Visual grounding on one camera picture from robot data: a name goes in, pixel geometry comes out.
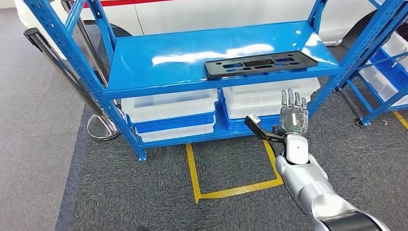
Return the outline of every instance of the red stripe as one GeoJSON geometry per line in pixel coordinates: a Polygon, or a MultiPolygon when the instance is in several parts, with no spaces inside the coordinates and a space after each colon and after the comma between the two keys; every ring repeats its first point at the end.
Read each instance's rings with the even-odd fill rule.
{"type": "Polygon", "coordinates": [[[172,0],[106,0],[101,1],[102,6],[120,6],[120,5],[129,5],[129,4],[139,4],[139,3],[148,3],[148,2],[158,2],[158,1],[172,1],[172,0]]]}

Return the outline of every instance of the yellow tape square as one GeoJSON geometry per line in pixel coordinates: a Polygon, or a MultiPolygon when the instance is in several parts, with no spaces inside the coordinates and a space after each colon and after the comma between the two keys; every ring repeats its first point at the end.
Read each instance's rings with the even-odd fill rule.
{"type": "Polygon", "coordinates": [[[194,154],[192,151],[191,144],[187,143],[186,144],[187,159],[188,159],[189,168],[190,168],[191,184],[192,184],[192,189],[194,193],[195,203],[197,204],[200,199],[219,199],[219,198],[223,198],[227,196],[234,196],[234,195],[239,195],[243,193],[249,193],[249,192],[254,192],[254,191],[258,191],[262,189],[272,188],[272,187],[276,187],[276,186],[283,184],[282,178],[279,175],[278,171],[276,170],[275,155],[272,151],[272,148],[269,146],[267,141],[264,141],[264,146],[268,153],[269,160],[272,164],[272,168],[275,173],[276,179],[264,181],[261,183],[251,184],[251,185],[245,185],[245,186],[241,186],[237,188],[201,194],[200,184],[198,182],[198,176],[197,176],[197,169],[195,167],[194,154]]]}

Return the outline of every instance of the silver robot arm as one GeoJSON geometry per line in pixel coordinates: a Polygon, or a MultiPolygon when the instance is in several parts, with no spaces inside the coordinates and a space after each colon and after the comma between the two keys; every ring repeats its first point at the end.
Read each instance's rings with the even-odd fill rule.
{"type": "Polygon", "coordinates": [[[309,153],[308,142],[302,135],[307,131],[308,112],[305,98],[288,90],[282,91],[280,125],[272,133],[259,126],[255,115],[245,119],[246,125],[260,139],[282,143],[285,150],[276,157],[276,168],[283,182],[302,212],[316,231],[388,231],[372,215],[363,212],[337,195],[326,172],[309,153]]]}

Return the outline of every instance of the robot finger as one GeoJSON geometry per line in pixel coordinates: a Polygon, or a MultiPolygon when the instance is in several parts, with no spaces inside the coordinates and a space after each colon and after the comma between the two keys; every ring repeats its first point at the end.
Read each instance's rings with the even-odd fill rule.
{"type": "Polygon", "coordinates": [[[288,95],[289,95],[289,106],[293,105],[293,91],[292,89],[288,89],[288,95]]]}
{"type": "Polygon", "coordinates": [[[298,92],[294,93],[294,98],[295,98],[294,105],[300,107],[301,102],[300,102],[300,95],[298,92]]]}
{"type": "Polygon", "coordinates": [[[282,105],[286,105],[288,102],[286,100],[286,91],[282,90],[282,105]]]}
{"type": "Polygon", "coordinates": [[[302,109],[307,110],[307,101],[305,98],[302,98],[302,109]]]}

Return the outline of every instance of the robot forearm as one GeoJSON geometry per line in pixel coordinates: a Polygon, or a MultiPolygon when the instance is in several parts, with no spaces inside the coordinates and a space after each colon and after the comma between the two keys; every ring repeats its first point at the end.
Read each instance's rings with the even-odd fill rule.
{"type": "Polygon", "coordinates": [[[276,168],[289,194],[317,231],[384,231],[388,228],[336,194],[326,172],[311,154],[305,155],[307,140],[298,134],[285,138],[286,153],[276,157],[276,168]]]}

